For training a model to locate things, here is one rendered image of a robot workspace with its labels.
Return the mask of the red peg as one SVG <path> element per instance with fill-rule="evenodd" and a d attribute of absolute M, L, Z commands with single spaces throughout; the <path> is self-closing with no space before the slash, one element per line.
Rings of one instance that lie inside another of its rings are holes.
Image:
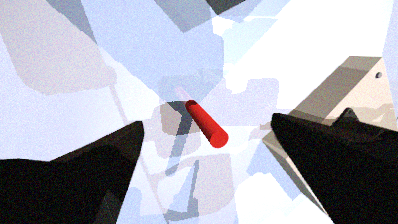
<path fill-rule="evenodd" d="M 228 133 L 195 100 L 187 101 L 185 108 L 212 147 L 222 148 L 227 144 Z"/>

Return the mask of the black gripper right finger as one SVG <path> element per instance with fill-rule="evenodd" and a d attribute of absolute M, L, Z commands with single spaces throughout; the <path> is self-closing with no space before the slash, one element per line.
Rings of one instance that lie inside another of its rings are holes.
<path fill-rule="evenodd" d="M 398 136 L 379 138 L 272 113 L 271 129 L 334 224 L 392 224 Z"/>

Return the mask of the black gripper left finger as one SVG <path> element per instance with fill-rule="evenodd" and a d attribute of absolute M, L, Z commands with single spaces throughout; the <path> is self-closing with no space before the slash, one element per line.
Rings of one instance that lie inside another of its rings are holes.
<path fill-rule="evenodd" d="M 0 212 L 32 224 L 116 224 L 143 139 L 134 121 L 52 161 L 0 159 Z"/>

